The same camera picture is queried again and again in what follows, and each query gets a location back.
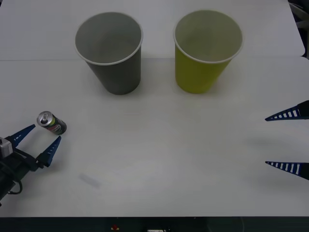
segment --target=gray paper cup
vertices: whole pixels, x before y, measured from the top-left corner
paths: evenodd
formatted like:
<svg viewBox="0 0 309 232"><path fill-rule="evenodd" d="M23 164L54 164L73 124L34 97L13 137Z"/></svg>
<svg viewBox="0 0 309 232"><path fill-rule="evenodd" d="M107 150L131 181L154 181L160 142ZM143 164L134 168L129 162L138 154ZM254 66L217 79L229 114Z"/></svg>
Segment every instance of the gray paper cup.
<svg viewBox="0 0 309 232"><path fill-rule="evenodd" d="M143 32L132 17L97 14L77 30L75 49L104 87L113 94L132 92L140 83Z"/></svg>

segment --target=white table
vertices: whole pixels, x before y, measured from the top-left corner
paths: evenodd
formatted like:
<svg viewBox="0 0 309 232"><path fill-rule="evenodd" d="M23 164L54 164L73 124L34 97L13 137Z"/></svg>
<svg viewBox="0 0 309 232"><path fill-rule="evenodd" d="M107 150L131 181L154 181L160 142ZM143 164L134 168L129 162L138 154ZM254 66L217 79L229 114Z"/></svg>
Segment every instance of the white table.
<svg viewBox="0 0 309 232"><path fill-rule="evenodd" d="M79 60L0 70L1 136L43 110L68 125L52 165L1 201L2 217L309 216L309 181L264 163L309 162L307 121L264 121L309 99L304 58L240 55L204 95L178 88L173 59L143 59L124 96ZM55 138L36 127L19 148L37 155Z"/></svg>
<svg viewBox="0 0 309 232"><path fill-rule="evenodd" d="M305 52L287 0L6 0L0 7L0 60L78 59L74 50L78 26L108 11L125 12L141 23L144 58L172 58L176 22L205 8L239 22L244 53L301 56Z"/></svg>

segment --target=can label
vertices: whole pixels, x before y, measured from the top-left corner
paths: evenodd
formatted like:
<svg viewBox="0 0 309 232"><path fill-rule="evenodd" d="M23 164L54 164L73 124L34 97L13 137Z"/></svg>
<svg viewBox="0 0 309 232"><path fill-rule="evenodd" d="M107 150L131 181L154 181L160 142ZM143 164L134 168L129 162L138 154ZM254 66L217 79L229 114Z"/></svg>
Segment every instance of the can label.
<svg viewBox="0 0 309 232"><path fill-rule="evenodd" d="M55 115L53 115L53 120L50 125L45 127L49 131L51 131L54 134L63 134L66 129L67 125L60 119L56 118Z"/></svg>

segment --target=can lid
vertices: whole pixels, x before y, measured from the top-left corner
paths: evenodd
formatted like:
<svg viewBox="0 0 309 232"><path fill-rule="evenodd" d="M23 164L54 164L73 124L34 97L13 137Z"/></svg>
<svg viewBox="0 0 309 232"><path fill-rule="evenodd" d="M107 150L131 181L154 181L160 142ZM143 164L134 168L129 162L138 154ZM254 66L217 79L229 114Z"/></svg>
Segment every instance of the can lid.
<svg viewBox="0 0 309 232"><path fill-rule="evenodd" d="M43 111L37 117L37 123L41 127L48 126L53 121L53 114L49 111Z"/></svg>

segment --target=soda can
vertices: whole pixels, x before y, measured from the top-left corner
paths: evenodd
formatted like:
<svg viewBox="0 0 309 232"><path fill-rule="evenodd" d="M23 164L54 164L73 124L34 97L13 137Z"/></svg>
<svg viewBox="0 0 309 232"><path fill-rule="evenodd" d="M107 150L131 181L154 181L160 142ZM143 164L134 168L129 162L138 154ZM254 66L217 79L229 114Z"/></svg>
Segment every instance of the soda can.
<svg viewBox="0 0 309 232"><path fill-rule="evenodd" d="M37 123L39 126L44 127L54 134L60 135L67 130L67 125L64 121L57 118L49 111L43 111L37 117Z"/></svg>

